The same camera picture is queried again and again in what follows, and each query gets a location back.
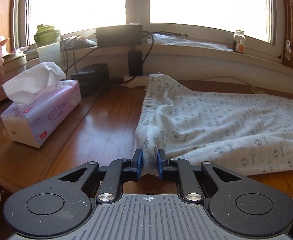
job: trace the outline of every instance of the crosshair marking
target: crosshair marking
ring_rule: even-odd
[[[146,197],[145,198],[147,201],[152,201],[152,200],[154,200],[155,198],[154,197],[151,197],[151,196],[148,196],[148,197]]]

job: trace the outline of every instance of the small glass jar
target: small glass jar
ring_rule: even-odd
[[[233,35],[232,49],[235,52],[244,53],[245,36],[244,31],[236,30]]]

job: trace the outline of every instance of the black case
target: black case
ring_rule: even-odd
[[[98,87],[109,80],[109,70],[106,63],[92,64],[81,68],[78,73],[71,75],[80,85],[81,96],[87,97]]]
[[[125,24],[96,28],[96,43],[100,47],[142,44],[142,24]]]

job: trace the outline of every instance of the tissue box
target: tissue box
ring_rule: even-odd
[[[12,140],[40,148],[80,102],[78,82],[60,81],[56,90],[44,93],[24,109],[12,103],[1,118]]]

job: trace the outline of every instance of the white cloth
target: white cloth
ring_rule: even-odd
[[[135,148],[143,174],[156,154],[191,165],[212,161],[242,175],[293,170],[293,100],[270,95],[193,92],[163,74],[150,76]]]

